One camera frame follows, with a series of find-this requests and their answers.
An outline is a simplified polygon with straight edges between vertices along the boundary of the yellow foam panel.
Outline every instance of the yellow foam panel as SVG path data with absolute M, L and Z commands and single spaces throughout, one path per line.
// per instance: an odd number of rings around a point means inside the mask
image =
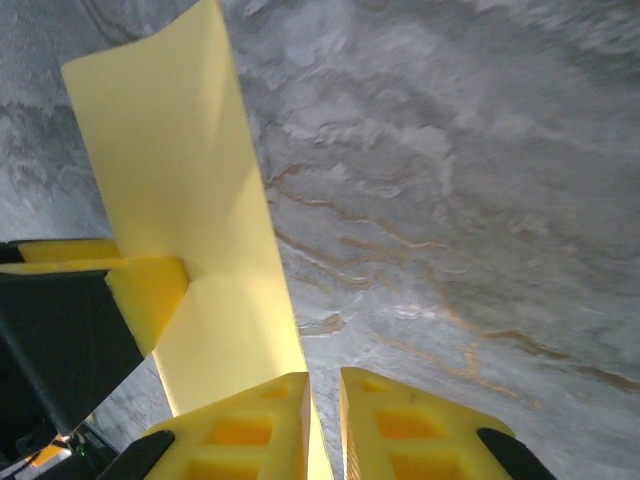
M 306 371 L 220 5 L 62 73 L 125 257 L 192 283 L 154 352 L 174 414 Z M 318 414 L 310 478 L 331 478 Z
M 476 431 L 501 421 L 359 368 L 343 368 L 340 421 L 348 480 L 511 480 Z
M 56 440 L 62 441 L 62 438 L 60 436 L 57 436 Z M 51 460 L 53 457 L 59 455 L 62 452 L 64 452 L 63 448 L 57 447 L 55 445 L 49 445 L 44 450 L 40 451 L 38 456 L 31 457 L 29 462 L 34 467 L 41 467 L 42 465 L 47 463 L 49 460 Z
M 24 242 L 18 245 L 18 250 L 29 263 L 120 257 L 116 242 L 107 238 Z
M 157 345 L 184 298 L 189 280 L 172 257 L 74 260 L 0 265 L 0 273 L 33 275 L 107 270 L 105 282 L 143 356 Z
M 302 480 L 309 418 L 308 373 L 283 375 L 154 426 L 176 438 L 145 480 Z

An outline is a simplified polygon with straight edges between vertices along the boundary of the yellow plastic part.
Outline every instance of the yellow plastic part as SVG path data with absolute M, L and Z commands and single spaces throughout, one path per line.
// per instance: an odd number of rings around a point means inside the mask
M 154 351 L 174 414 L 307 370 L 218 2 L 62 72 L 121 254 L 192 280 Z
M 0 273 L 13 275 L 85 270 L 109 271 L 105 282 L 140 352 L 144 356 L 149 355 L 189 286 L 187 272 L 177 258 L 110 258 L 0 265 Z
M 109 238 L 24 242 L 18 245 L 18 250 L 29 263 L 120 257 L 115 241 Z
M 302 480 L 309 415 L 305 372 L 173 418 L 147 432 L 171 430 L 176 439 L 145 480 Z
M 187 293 L 189 278 L 176 258 L 136 259 L 110 270 L 107 285 L 143 356 L 149 355 Z
M 348 480 L 511 480 L 476 435 L 501 421 L 360 368 L 343 368 Z
M 60 436 L 56 437 L 56 440 L 62 440 Z M 41 467 L 53 457 L 59 455 L 64 451 L 63 448 L 56 447 L 55 445 L 49 445 L 45 449 L 43 449 L 37 457 L 29 460 L 34 467 Z

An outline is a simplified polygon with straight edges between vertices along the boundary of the marble veining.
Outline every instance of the marble veining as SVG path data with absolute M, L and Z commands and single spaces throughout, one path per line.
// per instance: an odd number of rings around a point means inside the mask
M 59 67 L 192 3 L 0 5 L 2 239 L 109 234 Z M 223 4 L 336 475 L 359 365 L 638 478 L 637 3 Z M 122 445 L 169 414 L 134 376 L 95 414 Z

